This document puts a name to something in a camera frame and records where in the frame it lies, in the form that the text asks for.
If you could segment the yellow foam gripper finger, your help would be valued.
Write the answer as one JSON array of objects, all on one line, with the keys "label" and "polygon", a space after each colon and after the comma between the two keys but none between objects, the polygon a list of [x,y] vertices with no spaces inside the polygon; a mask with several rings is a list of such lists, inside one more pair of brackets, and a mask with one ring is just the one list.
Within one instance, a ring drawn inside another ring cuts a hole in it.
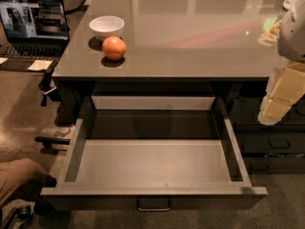
[{"label": "yellow foam gripper finger", "polygon": [[275,125],[305,94],[305,64],[290,62],[285,68],[275,68],[270,75],[257,120],[263,125]]}]

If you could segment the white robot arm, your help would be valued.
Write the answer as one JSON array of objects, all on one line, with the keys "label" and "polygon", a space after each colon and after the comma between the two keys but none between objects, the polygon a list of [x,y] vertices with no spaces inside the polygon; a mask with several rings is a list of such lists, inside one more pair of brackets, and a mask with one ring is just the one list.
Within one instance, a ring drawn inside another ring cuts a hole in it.
[{"label": "white robot arm", "polygon": [[269,77],[257,120],[275,125],[305,94],[305,0],[296,0],[284,14],[277,34],[278,54],[289,63]]}]

